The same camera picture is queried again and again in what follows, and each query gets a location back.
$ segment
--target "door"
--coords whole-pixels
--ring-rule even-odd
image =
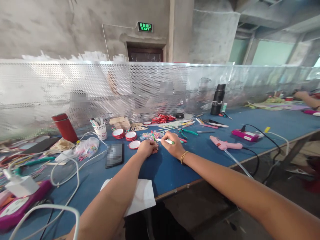
[[[129,62],[163,62],[162,49],[129,48]]]

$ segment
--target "perforated metal panel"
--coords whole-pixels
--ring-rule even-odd
[[[67,113],[76,129],[91,117],[146,121],[157,113],[211,108],[226,83],[229,107],[275,90],[292,91],[319,69],[139,62],[0,60],[0,139],[57,132],[52,115]]]

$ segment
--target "red water bottle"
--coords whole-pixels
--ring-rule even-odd
[[[59,132],[65,140],[68,140],[73,143],[78,141],[77,134],[74,131],[67,114],[61,113],[52,116],[52,120],[56,124],[57,128],[59,129]]]

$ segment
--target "hand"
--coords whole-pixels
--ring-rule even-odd
[[[174,144],[167,143],[165,139],[170,138],[171,141],[174,141]],[[180,159],[184,150],[180,139],[177,134],[167,131],[166,134],[161,139],[161,144],[168,150],[168,152],[177,159]]]
[[[149,157],[151,154],[158,152],[158,144],[152,140],[144,140],[140,144],[137,154],[144,158]]]
[[[305,96],[309,96],[307,91],[299,91],[294,94],[296,98],[303,99]]]

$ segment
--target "phone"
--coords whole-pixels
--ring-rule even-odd
[[[111,168],[124,162],[124,144],[113,143],[108,147],[105,168]]]

